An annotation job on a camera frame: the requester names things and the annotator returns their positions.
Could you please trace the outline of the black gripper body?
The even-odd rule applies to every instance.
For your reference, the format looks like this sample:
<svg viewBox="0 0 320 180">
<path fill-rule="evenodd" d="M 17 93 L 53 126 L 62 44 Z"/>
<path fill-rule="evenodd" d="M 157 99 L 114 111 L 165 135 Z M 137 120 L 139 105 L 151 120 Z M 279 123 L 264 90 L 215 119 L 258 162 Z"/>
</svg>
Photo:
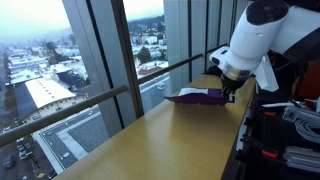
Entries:
<svg viewBox="0 0 320 180">
<path fill-rule="evenodd" d="M 240 80 L 233 80 L 227 77 L 225 74 L 222 74 L 221 82 L 223 86 L 222 93 L 230 94 L 230 93 L 234 93 L 237 89 L 241 88 L 246 82 L 246 78 L 240 79 Z"/>
</svg>

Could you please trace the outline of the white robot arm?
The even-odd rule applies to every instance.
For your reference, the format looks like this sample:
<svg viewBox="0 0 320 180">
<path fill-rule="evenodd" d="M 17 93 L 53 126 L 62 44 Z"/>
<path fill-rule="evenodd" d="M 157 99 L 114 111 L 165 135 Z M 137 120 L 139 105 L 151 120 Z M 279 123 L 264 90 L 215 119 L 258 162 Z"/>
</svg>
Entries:
<svg viewBox="0 0 320 180">
<path fill-rule="evenodd" d="M 236 90 L 250 77 L 263 90 L 274 92 L 278 83 L 268 52 L 294 62 L 319 58 L 320 13 L 283 0 L 255 0 L 242 13 L 230 43 L 215 50 L 209 60 L 221 71 L 221 97 L 235 100 Z"/>
</svg>

